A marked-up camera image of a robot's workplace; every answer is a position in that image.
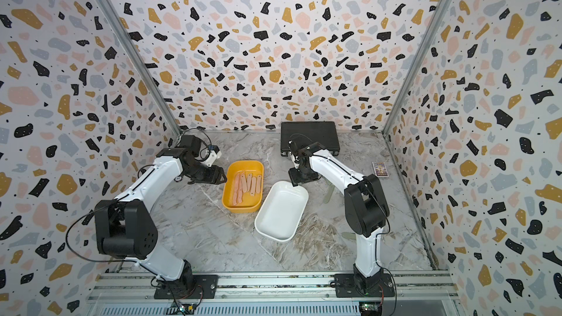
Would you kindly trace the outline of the long pink sheathed knife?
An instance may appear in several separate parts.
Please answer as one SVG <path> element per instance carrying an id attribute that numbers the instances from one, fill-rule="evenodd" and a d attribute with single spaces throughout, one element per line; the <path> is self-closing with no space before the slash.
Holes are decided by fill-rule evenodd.
<path id="1" fill-rule="evenodd" d="M 237 173 L 234 177 L 233 192 L 232 192 L 232 196 L 231 196 L 231 205 L 232 206 L 238 206 L 238 204 L 237 204 L 237 194 L 238 194 L 238 188 L 239 188 L 238 175 L 239 175 L 239 173 Z"/>

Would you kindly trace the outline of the pink folding knife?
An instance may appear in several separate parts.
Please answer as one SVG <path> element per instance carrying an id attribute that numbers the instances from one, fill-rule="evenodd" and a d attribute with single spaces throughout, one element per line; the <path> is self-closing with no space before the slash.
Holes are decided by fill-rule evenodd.
<path id="1" fill-rule="evenodd" d="M 258 175 L 257 177 L 255 177 L 255 180 L 256 180 L 255 194 L 259 195 L 261 194 L 262 175 Z"/>
<path id="2" fill-rule="evenodd" d="M 248 192 L 247 177 L 244 172 L 241 173 L 241 188 L 243 193 Z"/>
<path id="3" fill-rule="evenodd" d="M 255 194 L 255 189 L 254 189 L 255 185 L 253 184 L 253 180 L 254 180 L 253 174 L 247 174 L 246 180 L 247 180 L 247 192 L 250 195 L 254 195 Z"/>

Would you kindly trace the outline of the white plastic bin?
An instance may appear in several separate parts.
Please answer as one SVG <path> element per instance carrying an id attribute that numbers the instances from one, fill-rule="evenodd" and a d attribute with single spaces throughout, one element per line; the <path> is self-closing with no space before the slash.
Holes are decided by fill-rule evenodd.
<path id="1" fill-rule="evenodd" d="M 273 241 L 294 238 L 309 199 L 308 191 L 289 181 L 276 182 L 269 190 L 255 219 L 256 231 Z"/>

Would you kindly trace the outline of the yellow plastic bin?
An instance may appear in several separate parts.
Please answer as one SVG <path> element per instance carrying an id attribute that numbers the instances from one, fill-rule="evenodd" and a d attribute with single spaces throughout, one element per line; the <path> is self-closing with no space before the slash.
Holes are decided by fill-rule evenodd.
<path id="1" fill-rule="evenodd" d="M 222 204 L 230 212 L 257 212 L 262 204 L 264 166 L 257 160 L 233 162 L 227 172 Z"/>

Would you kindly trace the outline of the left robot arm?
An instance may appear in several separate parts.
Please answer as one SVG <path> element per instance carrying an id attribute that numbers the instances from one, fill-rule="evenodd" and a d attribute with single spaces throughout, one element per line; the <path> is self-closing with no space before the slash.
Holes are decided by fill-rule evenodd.
<path id="1" fill-rule="evenodd" d="M 189 184 L 226 183 L 224 169 L 215 163 L 220 157 L 209 136 L 183 132 L 175 146 L 162 149 L 153 163 L 143 166 L 129 188 L 112 200 L 101 200 L 90 213 L 99 254 L 133 262 L 167 285 L 193 288 L 191 265 L 160 242 L 151 210 L 169 184 L 184 178 Z"/>

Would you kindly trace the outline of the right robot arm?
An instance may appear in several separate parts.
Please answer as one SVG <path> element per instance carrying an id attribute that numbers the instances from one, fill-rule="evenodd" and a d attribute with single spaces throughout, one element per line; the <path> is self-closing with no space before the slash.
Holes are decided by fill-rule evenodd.
<path id="1" fill-rule="evenodd" d="M 344 197 L 345 219 L 354 231 L 357 258 L 354 263 L 355 294 L 384 292 L 385 268 L 380 263 L 381 238 L 389 229 L 389 205 L 379 177 L 354 171 L 332 156 L 320 143 L 299 147 L 288 142 L 293 168 L 288 171 L 294 187 L 325 178 Z"/>

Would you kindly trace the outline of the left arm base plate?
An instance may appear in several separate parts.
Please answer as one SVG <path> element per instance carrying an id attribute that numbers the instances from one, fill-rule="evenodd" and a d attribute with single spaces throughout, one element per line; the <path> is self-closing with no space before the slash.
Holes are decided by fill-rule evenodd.
<path id="1" fill-rule="evenodd" d="M 154 298 L 156 300 L 213 299 L 219 276 L 216 274 L 196 274 L 181 277 L 175 281 L 158 281 Z"/>

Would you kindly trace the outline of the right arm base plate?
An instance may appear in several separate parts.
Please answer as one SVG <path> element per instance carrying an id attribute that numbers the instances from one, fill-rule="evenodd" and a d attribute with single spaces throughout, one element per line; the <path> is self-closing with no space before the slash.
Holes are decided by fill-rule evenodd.
<path id="1" fill-rule="evenodd" d="M 395 284 L 389 274 L 364 277 L 361 274 L 336 274 L 330 285 L 338 298 L 395 297 Z"/>

